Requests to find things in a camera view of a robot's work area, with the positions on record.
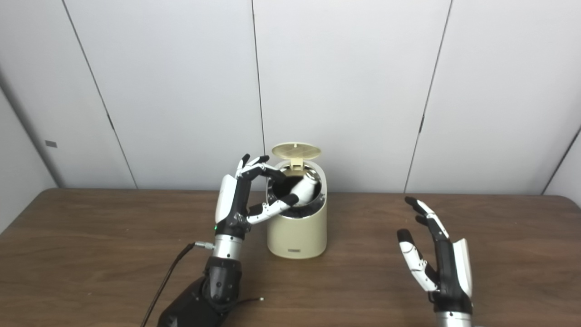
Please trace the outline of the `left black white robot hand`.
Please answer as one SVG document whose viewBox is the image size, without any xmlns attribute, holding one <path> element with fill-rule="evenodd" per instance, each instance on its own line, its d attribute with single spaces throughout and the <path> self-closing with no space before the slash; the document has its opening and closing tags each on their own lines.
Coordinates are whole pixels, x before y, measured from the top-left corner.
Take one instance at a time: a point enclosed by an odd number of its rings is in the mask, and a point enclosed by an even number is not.
<svg viewBox="0 0 581 327">
<path fill-rule="evenodd" d="M 249 207 L 248 199 L 255 178 L 264 176 L 279 183 L 286 179 L 281 170 L 267 164 L 270 159 L 268 155 L 253 160 L 250 157 L 245 154 L 239 161 L 235 175 L 226 174 L 222 180 L 215 215 L 216 235 L 245 239 L 253 225 L 267 221 L 299 202 L 297 194 L 290 193 L 273 203 L 259 203 Z"/>
</svg>

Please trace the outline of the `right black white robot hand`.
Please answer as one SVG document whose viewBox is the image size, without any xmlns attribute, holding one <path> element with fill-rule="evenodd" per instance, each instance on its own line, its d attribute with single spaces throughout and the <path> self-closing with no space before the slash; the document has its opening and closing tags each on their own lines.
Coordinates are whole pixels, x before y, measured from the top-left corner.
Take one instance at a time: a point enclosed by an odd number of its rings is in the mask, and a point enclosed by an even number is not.
<svg viewBox="0 0 581 327">
<path fill-rule="evenodd" d="M 399 229 L 399 248 L 411 275 L 427 293 L 440 327 L 470 327 L 473 274 L 467 240 L 453 242 L 438 215 L 423 201 L 410 196 L 404 200 L 417 213 L 416 221 L 428 228 L 436 257 L 433 268 L 415 245 L 411 232 Z"/>
</svg>

